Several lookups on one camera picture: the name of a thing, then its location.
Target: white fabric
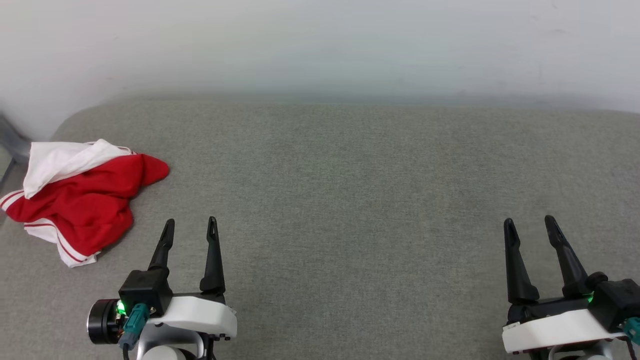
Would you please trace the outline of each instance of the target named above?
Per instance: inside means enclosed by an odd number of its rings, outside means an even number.
[[[18,201],[18,199],[24,195],[23,193],[24,192],[22,190],[17,190],[3,196],[2,199],[0,199],[0,206],[2,207],[2,210],[6,211],[9,206],[13,205],[14,202]]]
[[[58,254],[60,254],[60,258],[70,268],[93,264],[96,262],[96,255],[100,254],[98,251],[91,256],[84,256],[75,251],[71,244],[67,242],[67,239],[62,235],[60,230],[58,230],[56,224],[49,219],[41,218],[34,222],[27,222],[24,224],[24,229],[29,235],[33,235],[37,238],[56,244],[58,246]]]
[[[24,178],[24,197],[32,198],[49,183],[68,179],[133,152],[100,139],[95,143],[33,142]]]

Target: red fabric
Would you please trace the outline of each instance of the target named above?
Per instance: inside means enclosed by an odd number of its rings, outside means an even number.
[[[91,256],[131,227],[129,199],[142,186],[168,174],[169,166],[159,159],[144,154],[121,156],[48,184],[29,200],[21,196],[6,213],[17,222],[49,219],[75,251]]]

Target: green led light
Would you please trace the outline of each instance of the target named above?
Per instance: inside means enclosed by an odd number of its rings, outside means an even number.
[[[127,313],[127,311],[124,308],[124,304],[122,303],[122,300],[118,300],[118,304],[116,305],[116,311],[118,311],[118,314]]]

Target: gray fabric surface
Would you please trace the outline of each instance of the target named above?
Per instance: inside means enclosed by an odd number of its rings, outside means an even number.
[[[147,265],[171,217],[174,291],[197,289],[218,219],[239,321],[220,360],[512,357],[506,217],[543,297],[562,286],[546,214],[588,272],[640,279],[638,115],[137,102],[82,111],[55,136],[98,138],[171,174],[132,201],[133,228],[94,265],[69,269],[5,222],[2,358],[120,358],[89,342],[87,312]]]

